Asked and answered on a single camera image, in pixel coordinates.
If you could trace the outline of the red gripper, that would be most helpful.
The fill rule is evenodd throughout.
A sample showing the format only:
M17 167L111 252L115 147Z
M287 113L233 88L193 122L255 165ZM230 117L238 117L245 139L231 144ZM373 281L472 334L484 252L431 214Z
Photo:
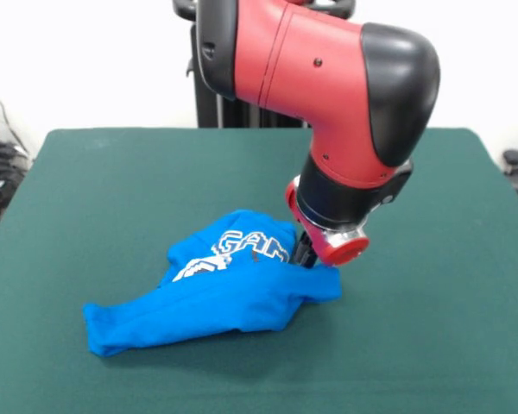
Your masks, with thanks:
M363 227L366 220L350 228L325 229L307 218L297 204L300 176L288 184L285 198L296 222L303 231L294 246L290 262L312 268L319 260L327 266L341 266L356 259L370 244Z

